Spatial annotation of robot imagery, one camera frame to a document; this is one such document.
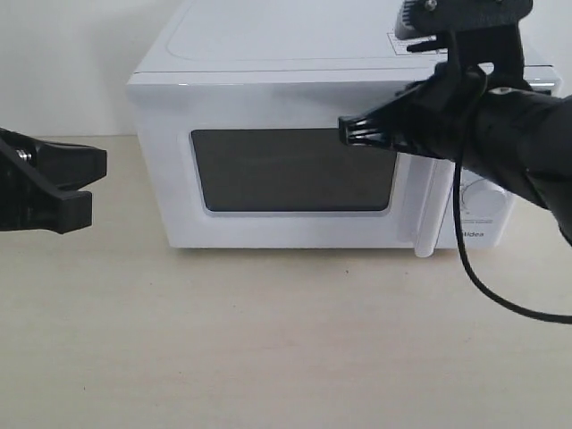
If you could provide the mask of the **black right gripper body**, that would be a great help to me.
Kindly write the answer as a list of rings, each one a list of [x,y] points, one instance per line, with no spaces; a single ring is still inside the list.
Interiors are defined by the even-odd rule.
[[[412,53],[446,51],[435,73],[482,71],[487,75],[485,95],[497,89],[530,93],[525,79],[525,54],[520,22],[533,10],[532,1],[438,1],[434,12],[412,13],[415,27],[435,36],[411,46]]]

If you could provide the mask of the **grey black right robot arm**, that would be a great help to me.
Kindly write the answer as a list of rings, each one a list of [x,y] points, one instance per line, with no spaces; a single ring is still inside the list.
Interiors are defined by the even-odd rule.
[[[339,120],[341,142],[453,161],[548,210],[571,235],[571,101],[525,78],[530,1],[406,1],[397,38],[444,50],[433,74]]]

